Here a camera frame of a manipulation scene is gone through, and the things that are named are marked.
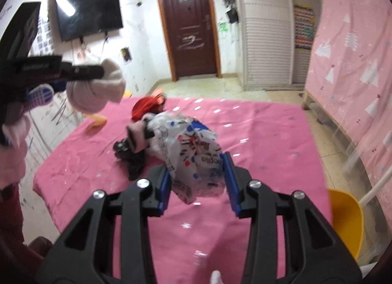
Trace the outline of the left hand white glove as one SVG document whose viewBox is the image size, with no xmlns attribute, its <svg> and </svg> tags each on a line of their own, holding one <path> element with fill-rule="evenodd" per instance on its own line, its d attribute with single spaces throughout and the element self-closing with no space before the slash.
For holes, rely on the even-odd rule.
<svg viewBox="0 0 392 284">
<path fill-rule="evenodd" d="M 104 76 L 91 81 L 72 81 L 65 85 L 66 95 L 71 106 L 84 114 L 95 114 L 103 110 L 108 102 L 119 103 L 126 90 L 126 81 L 120 67 L 106 59 L 101 65 Z M 1 189 L 17 184 L 26 173 L 26 137 L 31 128 L 30 119 L 25 115 L 39 106 L 49 104 L 54 97 L 52 84 L 40 84 L 29 90 L 21 103 L 18 119 L 3 124 L 1 129 L 10 143 L 1 146 Z"/>
</svg>

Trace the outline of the right hand white glove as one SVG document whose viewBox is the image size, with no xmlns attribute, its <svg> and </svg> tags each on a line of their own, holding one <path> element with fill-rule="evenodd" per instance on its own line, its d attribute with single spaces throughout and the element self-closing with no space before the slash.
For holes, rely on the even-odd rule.
<svg viewBox="0 0 392 284">
<path fill-rule="evenodd" d="M 210 284 L 223 284 L 220 271 L 215 270 L 212 272 L 209 283 Z"/>
</svg>

